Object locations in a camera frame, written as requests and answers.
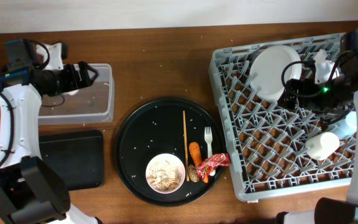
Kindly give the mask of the white paper cup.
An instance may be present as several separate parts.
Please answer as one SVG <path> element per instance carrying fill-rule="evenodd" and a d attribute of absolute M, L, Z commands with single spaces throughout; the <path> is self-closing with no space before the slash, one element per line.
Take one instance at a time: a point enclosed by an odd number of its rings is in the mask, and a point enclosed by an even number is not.
<path fill-rule="evenodd" d="M 307 155 L 317 161 L 327 159 L 340 146 L 339 138 L 331 132 L 325 132 L 314 136 L 306 141 L 305 147 L 308 148 Z"/>

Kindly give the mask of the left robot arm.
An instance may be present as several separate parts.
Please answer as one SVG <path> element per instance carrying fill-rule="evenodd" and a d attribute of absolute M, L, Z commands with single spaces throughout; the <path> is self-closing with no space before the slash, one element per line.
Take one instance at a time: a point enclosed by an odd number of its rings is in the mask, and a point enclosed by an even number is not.
<path fill-rule="evenodd" d="M 0 72 L 0 218 L 5 223 L 92 223 L 75 207 L 63 179 L 42 159 L 39 111 L 43 96 L 91 86 L 99 73 L 86 62 L 66 64 L 67 44 L 30 39 L 5 44 Z"/>

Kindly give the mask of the grey round plate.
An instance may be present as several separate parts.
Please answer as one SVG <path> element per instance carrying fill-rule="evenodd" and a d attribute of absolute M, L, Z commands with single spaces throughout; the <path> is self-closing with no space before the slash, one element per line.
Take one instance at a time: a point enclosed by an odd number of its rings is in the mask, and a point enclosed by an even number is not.
<path fill-rule="evenodd" d="M 284 91 L 282 72 L 287 65 L 297 61 L 300 61 L 300 56 L 289 46 L 276 45 L 265 49 L 252 62 L 250 87 L 257 91 L 259 98 L 278 101 Z"/>

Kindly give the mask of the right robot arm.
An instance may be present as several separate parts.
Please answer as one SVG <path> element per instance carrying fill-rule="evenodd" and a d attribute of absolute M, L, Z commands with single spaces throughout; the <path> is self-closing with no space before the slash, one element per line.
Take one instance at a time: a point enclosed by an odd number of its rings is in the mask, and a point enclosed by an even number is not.
<path fill-rule="evenodd" d="M 341 37 L 340 54 L 321 84 L 283 81 L 285 96 L 300 98 L 307 109 L 324 110 L 352 102 L 356 108 L 356 155 L 346 200 L 323 197 L 314 210 L 301 213 L 279 213 L 278 223 L 358 223 L 358 29 Z"/>

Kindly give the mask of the light blue cup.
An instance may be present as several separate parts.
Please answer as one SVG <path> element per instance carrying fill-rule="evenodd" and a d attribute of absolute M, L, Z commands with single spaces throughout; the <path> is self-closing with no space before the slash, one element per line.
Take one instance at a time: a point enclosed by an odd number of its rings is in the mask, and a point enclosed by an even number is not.
<path fill-rule="evenodd" d="M 344 119 L 334 124 L 331 131 L 340 140 L 345 140 L 357 132 L 357 113 L 351 111 Z"/>

